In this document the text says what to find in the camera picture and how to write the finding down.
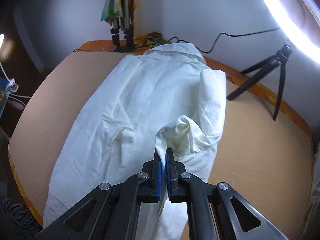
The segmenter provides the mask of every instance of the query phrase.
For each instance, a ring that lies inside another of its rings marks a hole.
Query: white wall
[[[55,67],[86,41],[111,39],[100,22],[105,0],[23,0],[25,28],[45,66]],[[220,32],[243,34],[277,27],[263,0],[138,0],[137,34],[161,32],[208,50]],[[243,70],[274,54],[286,42],[282,31],[222,36],[208,56]],[[295,50],[287,63],[283,99],[320,134],[320,66]],[[279,69],[262,83],[277,92]]]

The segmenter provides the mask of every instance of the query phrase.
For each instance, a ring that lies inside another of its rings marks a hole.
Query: silver screw
[[[110,184],[109,184],[109,183],[106,183],[106,182],[101,183],[101,184],[99,185],[99,189],[101,189],[101,190],[108,190],[109,188],[110,188]]]
[[[138,178],[139,179],[146,179],[148,177],[148,173],[145,173],[145,172],[140,172],[138,174]]]
[[[219,183],[219,188],[226,190],[229,188],[229,185],[225,182]]]
[[[183,173],[181,173],[181,178],[190,179],[191,178],[191,174],[189,172],[183,172]]]

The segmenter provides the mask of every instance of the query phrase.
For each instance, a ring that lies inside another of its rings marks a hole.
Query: tripod leg
[[[260,61],[259,63],[257,63],[257,64],[255,64],[255,65],[253,65],[253,66],[251,66],[251,67],[249,67],[249,68],[241,71],[240,73],[241,73],[242,75],[245,75],[245,74],[248,74],[248,73],[250,73],[250,72],[252,72],[252,71],[255,71],[255,70],[257,70],[257,69],[260,69],[260,68],[262,68],[263,65],[264,65],[265,63],[267,63],[267,62],[270,60],[270,58],[272,58],[272,57],[273,57],[273,56],[271,56],[271,57],[269,57],[269,58],[266,58],[266,59]]]
[[[268,75],[271,71],[273,71],[276,67],[279,66],[279,62],[275,59],[275,57],[268,58],[268,61],[265,61],[265,64],[262,66],[261,70],[255,73],[251,78],[249,78],[246,82],[244,82],[240,87],[238,87],[235,91],[233,91],[230,95],[227,96],[229,101],[237,98],[243,92],[247,91],[250,87],[255,85],[258,81]]]
[[[282,100],[283,89],[284,89],[284,82],[285,82],[285,64],[281,64],[279,89],[278,89],[276,108],[275,108],[275,112],[274,112],[273,118],[272,118],[273,121],[276,120],[278,112],[279,112],[279,108],[280,108],[280,104],[281,104],[281,100]]]

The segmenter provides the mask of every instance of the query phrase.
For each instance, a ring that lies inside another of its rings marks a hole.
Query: glowing white light
[[[0,34],[0,48],[2,46],[3,40],[4,40],[4,35]]]
[[[279,0],[264,0],[272,16],[290,41],[304,54],[320,64],[320,49],[290,19]]]

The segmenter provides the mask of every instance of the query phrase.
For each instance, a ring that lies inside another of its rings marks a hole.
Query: white fabric
[[[124,182],[167,147],[207,181],[222,136],[226,76],[192,44],[166,44],[126,56],[79,113],[52,172],[44,228],[102,182]],[[136,239],[180,239],[187,210],[143,204]]]

